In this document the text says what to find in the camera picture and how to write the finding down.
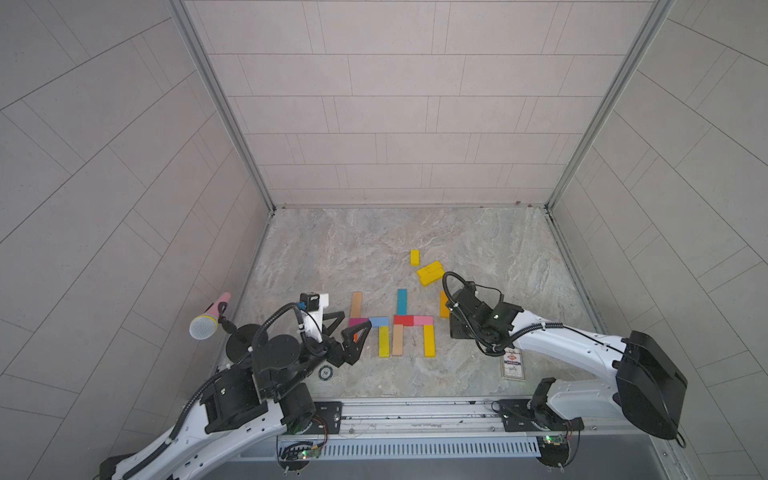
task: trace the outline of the red block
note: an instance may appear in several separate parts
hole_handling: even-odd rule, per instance
[[[395,315],[395,325],[413,326],[413,315]]]

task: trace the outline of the gray stone surface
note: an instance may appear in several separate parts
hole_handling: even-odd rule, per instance
[[[389,316],[391,324],[399,288],[408,289],[409,314],[435,317],[435,358],[424,357],[422,327],[415,326],[405,328],[402,357],[381,359],[375,328],[357,364],[334,368],[327,382],[317,375],[307,379],[316,399],[530,395],[547,376],[591,378],[524,352],[525,381],[503,379],[500,359],[482,355],[471,340],[450,338],[448,320],[439,318],[440,282],[421,286],[418,267],[410,265],[412,248],[420,250],[422,266],[440,260],[467,280],[499,288],[509,302],[593,330],[538,208],[278,210],[236,321],[262,323],[302,292],[328,293],[328,311],[343,310],[348,319],[352,292],[361,291],[362,315]],[[498,294],[481,290],[481,298],[493,306]],[[342,327],[347,325],[345,319]],[[288,332],[297,332],[292,313],[273,325],[270,336]]]

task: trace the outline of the circular base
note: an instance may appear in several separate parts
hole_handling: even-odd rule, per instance
[[[243,358],[246,353],[248,353],[250,342],[260,327],[261,325],[257,323],[247,323],[246,325],[243,325],[237,329],[238,333],[241,333],[245,336],[245,343],[241,342],[237,338],[238,335],[230,335],[230,338],[227,339],[227,347],[225,348],[225,352],[227,352],[227,358],[230,360],[230,362],[235,363],[237,360]],[[263,345],[267,340],[267,334],[265,332],[261,336],[259,343]]]

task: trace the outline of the white tiled wall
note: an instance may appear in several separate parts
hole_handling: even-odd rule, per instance
[[[186,4],[279,205],[545,202],[651,5]]]
[[[766,5],[677,0],[554,209],[609,330],[687,377],[700,480],[768,478]]]
[[[0,476],[91,478],[210,373],[267,210],[163,0],[0,3]]]

